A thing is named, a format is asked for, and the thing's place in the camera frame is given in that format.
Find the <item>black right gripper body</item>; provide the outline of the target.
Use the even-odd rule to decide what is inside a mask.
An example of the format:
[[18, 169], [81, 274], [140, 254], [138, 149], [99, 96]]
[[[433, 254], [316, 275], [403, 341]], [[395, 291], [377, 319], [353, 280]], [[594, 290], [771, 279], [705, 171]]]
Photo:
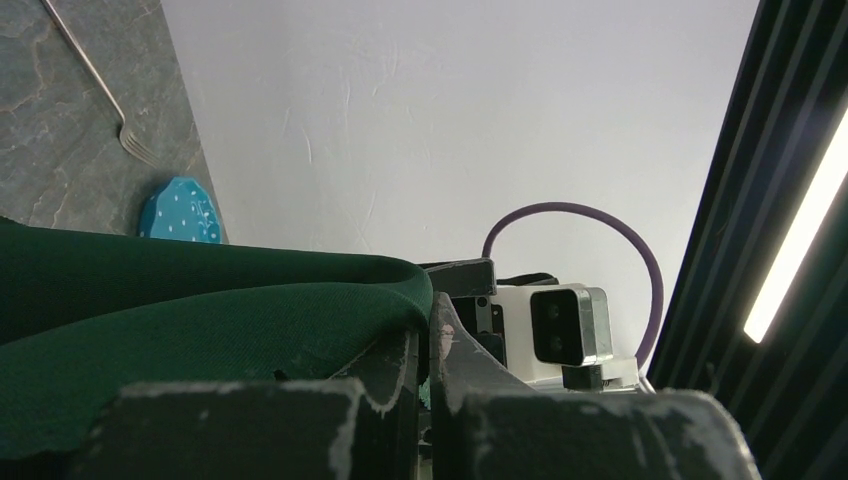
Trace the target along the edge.
[[558, 285], [549, 273], [527, 273], [496, 279], [491, 259], [424, 263], [436, 292], [447, 294], [464, 326], [495, 359], [507, 366], [503, 309], [492, 304], [497, 287]]

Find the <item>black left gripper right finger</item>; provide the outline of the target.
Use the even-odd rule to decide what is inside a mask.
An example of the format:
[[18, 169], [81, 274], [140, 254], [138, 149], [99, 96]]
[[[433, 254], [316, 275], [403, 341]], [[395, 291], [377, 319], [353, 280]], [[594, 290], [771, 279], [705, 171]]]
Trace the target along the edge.
[[756, 479], [735, 420], [698, 391], [539, 392], [464, 328], [450, 298], [430, 319], [437, 479]]

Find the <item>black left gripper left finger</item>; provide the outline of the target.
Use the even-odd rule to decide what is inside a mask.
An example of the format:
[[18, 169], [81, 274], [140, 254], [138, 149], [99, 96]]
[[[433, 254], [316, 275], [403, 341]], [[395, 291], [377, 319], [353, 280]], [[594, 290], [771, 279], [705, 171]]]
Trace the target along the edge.
[[418, 336], [393, 332], [328, 380], [133, 384], [68, 477], [410, 479], [418, 367]]

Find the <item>dark green cloth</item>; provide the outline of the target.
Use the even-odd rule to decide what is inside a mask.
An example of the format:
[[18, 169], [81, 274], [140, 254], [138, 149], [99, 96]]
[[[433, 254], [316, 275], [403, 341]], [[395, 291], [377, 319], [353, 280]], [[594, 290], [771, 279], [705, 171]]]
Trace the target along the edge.
[[136, 382], [327, 378], [427, 327], [404, 260], [1, 223], [1, 456], [75, 449]]

